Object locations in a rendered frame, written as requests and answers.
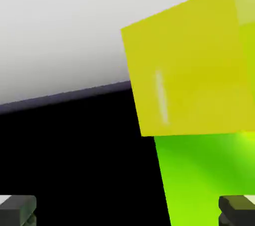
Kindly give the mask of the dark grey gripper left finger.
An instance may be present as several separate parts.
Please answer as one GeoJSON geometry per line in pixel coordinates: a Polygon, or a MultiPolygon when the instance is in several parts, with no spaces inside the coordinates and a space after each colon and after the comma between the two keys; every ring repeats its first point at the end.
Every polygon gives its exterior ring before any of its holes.
{"type": "Polygon", "coordinates": [[[37,226],[32,195],[0,195],[0,226],[37,226]]]}

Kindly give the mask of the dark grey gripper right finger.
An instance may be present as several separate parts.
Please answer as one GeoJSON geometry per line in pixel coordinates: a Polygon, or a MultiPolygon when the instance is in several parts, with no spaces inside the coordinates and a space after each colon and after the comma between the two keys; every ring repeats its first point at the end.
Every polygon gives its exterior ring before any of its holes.
{"type": "Polygon", "coordinates": [[[219,197],[219,226],[255,226],[255,195],[219,197]]]}

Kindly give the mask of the small yellow cube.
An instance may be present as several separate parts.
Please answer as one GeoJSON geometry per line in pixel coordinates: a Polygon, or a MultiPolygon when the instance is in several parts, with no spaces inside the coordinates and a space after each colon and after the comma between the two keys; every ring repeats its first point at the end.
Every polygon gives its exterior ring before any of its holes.
{"type": "Polygon", "coordinates": [[[143,136],[255,131],[255,0],[188,0],[121,35],[143,136]]]}

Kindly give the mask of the large green box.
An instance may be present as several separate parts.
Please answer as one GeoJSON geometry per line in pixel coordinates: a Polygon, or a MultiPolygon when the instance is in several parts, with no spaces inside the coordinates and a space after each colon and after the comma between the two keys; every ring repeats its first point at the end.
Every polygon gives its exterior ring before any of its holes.
{"type": "Polygon", "coordinates": [[[218,226],[219,197],[255,195],[255,120],[247,131],[154,140],[172,226],[218,226]]]}

